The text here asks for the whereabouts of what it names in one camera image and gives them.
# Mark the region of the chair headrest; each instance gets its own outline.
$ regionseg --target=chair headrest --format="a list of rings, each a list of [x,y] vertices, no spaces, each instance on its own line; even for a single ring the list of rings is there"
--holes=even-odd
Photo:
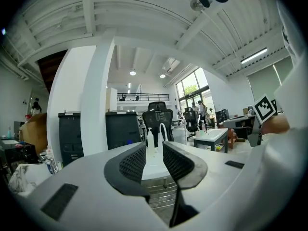
[[[191,107],[185,108],[185,112],[192,112],[193,109]]]

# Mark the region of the person's arm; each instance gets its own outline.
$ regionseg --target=person's arm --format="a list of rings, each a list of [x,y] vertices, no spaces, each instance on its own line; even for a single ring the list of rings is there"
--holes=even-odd
[[[274,115],[264,122],[261,133],[284,133],[290,129],[285,115]]]

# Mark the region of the glass window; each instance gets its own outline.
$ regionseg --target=glass window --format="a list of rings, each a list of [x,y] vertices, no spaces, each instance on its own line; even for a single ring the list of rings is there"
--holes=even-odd
[[[203,104],[207,107],[207,113],[210,115],[210,118],[214,118],[216,122],[215,108],[210,90],[202,92],[201,95]]]
[[[177,89],[178,89],[179,98],[184,97],[184,90],[183,90],[183,86],[182,86],[182,81],[177,84]]]
[[[201,100],[200,94],[193,97],[195,104],[198,106],[198,101]]]
[[[185,99],[180,101],[180,106],[181,106],[182,113],[184,113],[185,112],[185,108],[187,108],[186,100]]]
[[[185,95],[192,93],[195,90],[198,90],[198,83],[196,80],[196,77],[194,73],[188,75],[184,80],[183,80],[183,86],[184,86],[184,92]]]
[[[199,87],[202,88],[202,87],[207,86],[208,83],[207,83],[207,79],[205,77],[203,69],[202,68],[198,68],[195,71],[195,73],[196,73],[196,76],[197,76],[197,79],[198,79]]]
[[[193,106],[192,103],[193,103],[193,98],[187,99],[188,107],[191,107],[191,108],[192,108],[192,106]]]

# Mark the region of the chair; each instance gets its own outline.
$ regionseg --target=chair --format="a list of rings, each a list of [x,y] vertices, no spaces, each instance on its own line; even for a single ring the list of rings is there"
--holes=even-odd
[[[187,141],[190,137],[196,135],[196,131],[199,129],[197,120],[196,120],[196,114],[195,111],[193,111],[192,108],[185,108],[185,112],[183,113],[183,116],[186,120],[186,129],[189,132],[193,132],[193,134],[188,135]]]
[[[142,118],[144,120],[144,124],[146,126],[147,131],[149,131],[149,128],[152,128],[152,134],[154,138],[154,146],[157,147],[158,142],[158,133],[159,133],[159,125],[161,123],[164,123],[166,127],[167,137],[169,141],[174,141],[172,131],[171,131],[171,122],[173,117],[173,111],[172,110],[158,110],[158,111],[146,111],[143,112]],[[165,139],[165,131],[162,127],[162,134],[163,138]]]
[[[158,111],[158,110],[166,110],[166,103],[163,101],[157,101],[149,103],[148,111]]]

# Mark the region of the white desk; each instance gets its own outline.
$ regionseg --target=white desk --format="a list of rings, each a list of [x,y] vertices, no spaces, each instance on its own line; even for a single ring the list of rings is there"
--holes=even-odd
[[[210,129],[207,133],[201,135],[201,137],[193,136],[193,145],[198,147],[198,144],[211,146],[211,151],[215,151],[215,145],[221,143],[222,140],[225,142],[225,153],[228,153],[228,129],[218,128]]]

